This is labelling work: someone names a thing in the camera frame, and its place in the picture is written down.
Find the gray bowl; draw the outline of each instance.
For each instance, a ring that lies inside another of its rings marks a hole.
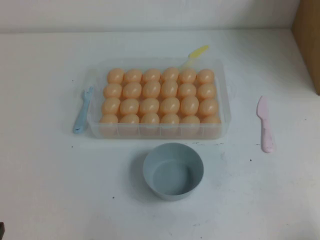
[[[176,201],[189,196],[204,175],[204,164],[191,147],[166,143],[153,149],[143,163],[143,177],[163,200]]]

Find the white wall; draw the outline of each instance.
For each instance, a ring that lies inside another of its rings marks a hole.
[[[290,27],[299,0],[0,0],[0,32]]]

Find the pink plastic knife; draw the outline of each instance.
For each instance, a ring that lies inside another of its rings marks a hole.
[[[262,124],[262,150],[269,154],[275,150],[275,144],[272,140],[271,128],[269,124],[269,109],[267,103],[267,97],[262,96],[258,102],[256,114],[261,119]]]

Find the fork handle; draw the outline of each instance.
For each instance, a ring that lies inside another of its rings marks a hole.
[[[83,102],[82,108],[79,112],[79,115],[74,123],[73,133],[82,134],[85,131],[85,127],[87,124],[88,108],[89,108],[89,101],[85,99]]]
[[[272,153],[275,150],[268,119],[262,120],[262,150],[267,154]]]

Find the yellow handle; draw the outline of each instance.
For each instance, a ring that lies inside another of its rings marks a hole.
[[[202,47],[199,47],[197,50],[194,50],[192,53],[189,54],[190,59],[196,59],[201,54],[203,54],[207,49],[209,48],[209,45],[204,45]]]

